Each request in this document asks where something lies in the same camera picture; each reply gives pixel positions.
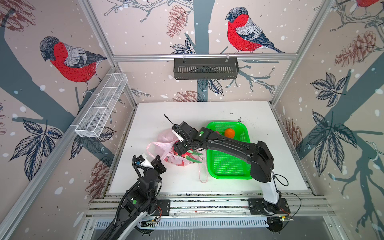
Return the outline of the red dragon fruit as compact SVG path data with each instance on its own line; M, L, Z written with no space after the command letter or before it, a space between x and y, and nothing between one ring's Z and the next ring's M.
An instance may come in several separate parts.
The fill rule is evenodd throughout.
M183 155L175 155L175 164L180 167L185 167L189 164L201 164L205 159L205 152L189 150Z

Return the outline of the pink plastic bag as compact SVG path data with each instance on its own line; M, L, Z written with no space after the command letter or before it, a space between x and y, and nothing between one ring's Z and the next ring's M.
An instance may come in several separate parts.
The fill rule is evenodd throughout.
M156 141L151 142L147 145L147 148L146 148L147 154L152 158L159 156L161 161L167 162L176 166L175 155L177 153L174 151L173 145L178 141L179 139L173 130L171 129L165 130L158 135ZM208 168L207 168L207 151L206 150L200 150L200 151L205 152L205 159L201 164L198 164L198 163L194 163L194 164L197 164L199 166L199 181L205 184L209 180L209 174L208 174Z

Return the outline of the orange fruit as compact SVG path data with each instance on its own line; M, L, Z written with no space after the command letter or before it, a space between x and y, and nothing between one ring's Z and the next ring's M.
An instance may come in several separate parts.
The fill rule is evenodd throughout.
M225 136L227 138L234 139L234 137L236 136L236 132L233 129L226 129L225 130Z

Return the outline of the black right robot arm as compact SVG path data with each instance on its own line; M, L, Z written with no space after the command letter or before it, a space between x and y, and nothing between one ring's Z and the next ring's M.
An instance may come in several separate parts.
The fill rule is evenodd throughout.
M251 177L258 181L262 188L265 207L277 208L281 201L281 193L273 180L274 157L266 143L258 141L246 143L225 137L208 128L199 131L186 122L173 124L172 131L179 138L174 144L178 155L189 150L213 150L236 157L251 166Z

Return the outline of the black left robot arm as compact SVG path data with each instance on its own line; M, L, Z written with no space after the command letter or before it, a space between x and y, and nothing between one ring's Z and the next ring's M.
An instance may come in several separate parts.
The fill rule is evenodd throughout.
M123 195L115 217L99 236L100 240L124 240L145 216L155 212L162 187L161 174L167 169L159 160L151 165L152 169L134 163L135 171L142 169L144 174L139 175L137 182Z

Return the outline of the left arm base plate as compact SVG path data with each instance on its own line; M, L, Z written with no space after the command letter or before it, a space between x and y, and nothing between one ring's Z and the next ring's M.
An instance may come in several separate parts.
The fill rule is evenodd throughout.
M171 209L170 200L155 200L152 201L149 207L146 209L147 216L169 216Z

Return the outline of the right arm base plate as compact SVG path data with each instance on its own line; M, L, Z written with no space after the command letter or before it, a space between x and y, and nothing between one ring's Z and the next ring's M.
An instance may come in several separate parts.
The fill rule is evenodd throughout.
M286 199L278 200L277 204L271 204L264 199L248 199L249 210L251 215L290 215L291 211Z

